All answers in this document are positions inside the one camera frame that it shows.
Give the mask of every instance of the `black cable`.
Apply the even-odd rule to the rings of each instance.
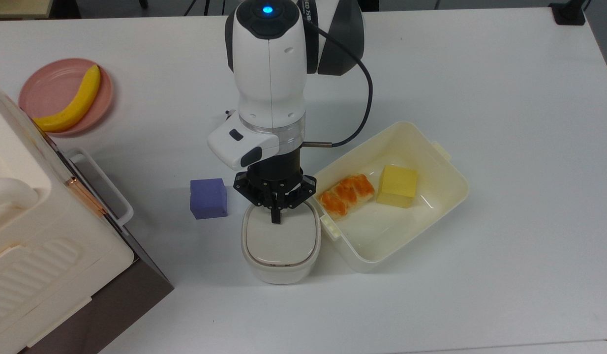
[[[189,11],[192,9],[192,6],[194,6],[194,3],[196,2],[196,0],[192,0],[192,3],[189,5],[189,7],[186,10],[186,13],[184,13],[184,16],[187,16],[187,14],[189,13]]]
[[[363,129],[364,124],[367,123],[367,118],[369,117],[369,111],[371,110],[371,101],[373,101],[373,82],[371,82],[371,75],[369,75],[369,70],[367,70],[367,68],[364,66],[363,62],[360,61],[360,59],[356,56],[356,54],[354,54],[343,43],[339,42],[337,39],[330,36],[330,34],[327,34],[323,29],[320,29],[312,22],[305,22],[305,23],[308,26],[310,26],[311,29],[313,29],[315,32],[324,36],[326,38],[326,40],[334,43],[337,47],[342,49],[342,51],[344,51],[348,56],[350,56],[350,58],[352,58],[353,61],[355,61],[358,64],[358,66],[360,67],[360,69],[363,71],[365,78],[367,78],[367,84],[369,85],[369,94],[367,97],[367,108],[364,110],[363,120],[360,122],[360,125],[358,126],[357,130],[352,135],[349,135],[349,137],[347,139],[345,139],[344,141],[341,141],[339,143],[332,143],[332,145],[329,147],[334,148],[334,147],[342,146],[342,145],[345,145],[346,143],[349,143],[350,141],[352,141],[352,139],[354,139],[360,133],[360,131]],[[326,144],[326,145],[330,144],[330,143],[318,143],[318,142],[303,142],[303,146],[306,146],[306,143],[312,144],[313,146],[315,144],[317,146],[319,144]]]

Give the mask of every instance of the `white plastic container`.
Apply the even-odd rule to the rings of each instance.
[[[268,209],[251,205],[243,220],[243,255],[253,273],[270,284],[292,284],[310,273],[321,249],[317,210],[308,202],[288,210],[281,224]]]
[[[371,271],[467,197],[467,181],[449,158],[415,125],[400,121],[315,175],[317,193],[313,204],[321,217],[322,232],[353,270]],[[417,193],[411,207],[378,204],[373,197],[334,221],[317,202],[324,191],[357,173],[367,176],[377,195],[380,175],[387,164],[418,171]]]

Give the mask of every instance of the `floor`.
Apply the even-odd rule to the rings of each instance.
[[[240,0],[149,0],[142,9],[138,0],[76,0],[82,18],[159,16],[213,16],[229,14]],[[472,9],[494,7],[544,7],[551,0],[380,0],[380,11]],[[585,12],[607,62],[607,0],[591,0]]]

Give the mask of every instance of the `pink plate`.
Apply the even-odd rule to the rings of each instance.
[[[87,69],[95,64],[91,60],[72,58],[58,60],[42,67],[24,83],[20,92],[20,107],[30,118],[61,112],[76,96]],[[112,97],[111,78],[100,67],[100,87],[90,110],[70,129],[49,135],[72,135],[90,128],[104,116],[111,105]]]

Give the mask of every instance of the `black stand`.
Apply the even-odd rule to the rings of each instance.
[[[583,14],[583,3],[585,0],[570,0],[565,4],[553,3],[548,5],[553,9],[555,22],[561,26],[583,26],[585,16]]]

